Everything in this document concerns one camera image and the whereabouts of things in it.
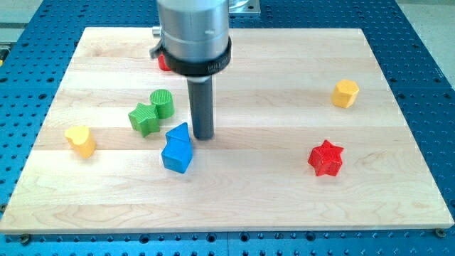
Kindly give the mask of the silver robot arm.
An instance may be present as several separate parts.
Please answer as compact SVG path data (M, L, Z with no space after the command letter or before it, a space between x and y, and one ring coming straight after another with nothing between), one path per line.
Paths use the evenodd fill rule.
M205 77L225 69L231 59L228 0L157 0L159 42L152 58L186 77Z

